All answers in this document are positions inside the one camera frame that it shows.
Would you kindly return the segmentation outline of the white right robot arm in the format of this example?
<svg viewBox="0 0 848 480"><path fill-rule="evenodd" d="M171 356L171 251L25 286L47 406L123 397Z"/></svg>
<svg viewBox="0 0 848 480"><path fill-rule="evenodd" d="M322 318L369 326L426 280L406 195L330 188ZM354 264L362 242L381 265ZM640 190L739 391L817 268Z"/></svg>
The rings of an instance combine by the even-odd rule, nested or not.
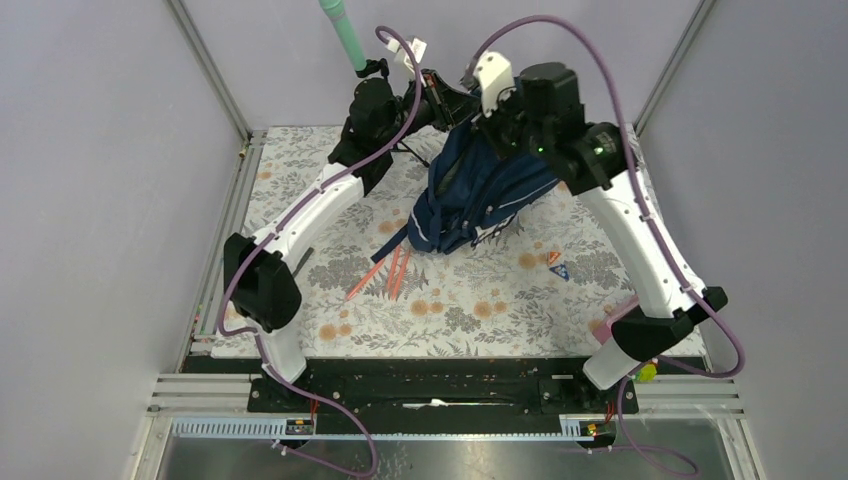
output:
<svg viewBox="0 0 848 480"><path fill-rule="evenodd" d="M627 132L589 123L574 71L559 62L515 75L509 60L486 52L471 70L481 94L478 124L505 152L545 160L591 212L625 267L638 298L615 321L612 337L583 365L575 402L597 412L613 387L640 364L666 352L728 303L724 289L707 286L687 266L649 195Z"/></svg>

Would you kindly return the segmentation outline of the navy blue backpack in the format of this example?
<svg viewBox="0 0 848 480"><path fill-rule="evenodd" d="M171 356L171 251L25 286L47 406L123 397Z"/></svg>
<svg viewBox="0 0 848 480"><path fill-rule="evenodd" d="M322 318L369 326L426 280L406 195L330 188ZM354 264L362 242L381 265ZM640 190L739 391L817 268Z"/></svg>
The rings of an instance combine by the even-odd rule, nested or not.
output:
<svg viewBox="0 0 848 480"><path fill-rule="evenodd" d="M371 256L376 263L407 240L417 251L451 254L497 237L518 212L560 179L548 164L520 153L501 159L470 120L453 128L431 162L427 187L406 224Z"/></svg>

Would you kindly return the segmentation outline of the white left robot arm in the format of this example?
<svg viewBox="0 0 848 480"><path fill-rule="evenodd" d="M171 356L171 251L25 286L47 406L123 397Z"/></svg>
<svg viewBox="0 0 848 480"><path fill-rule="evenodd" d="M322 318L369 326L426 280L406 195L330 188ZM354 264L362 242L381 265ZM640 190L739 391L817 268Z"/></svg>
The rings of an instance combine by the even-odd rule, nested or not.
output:
<svg viewBox="0 0 848 480"><path fill-rule="evenodd" d="M309 401L310 385L295 321L302 294L295 269L313 243L348 208L364 199L392 166L391 150L425 126L446 132L476 115L480 99L447 85L427 69L402 96L385 78L354 89L340 140L316 179L282 214L255 233L224 244L225 303L254 336L263 370L276 380L272 398L288 411Z"/></svg>

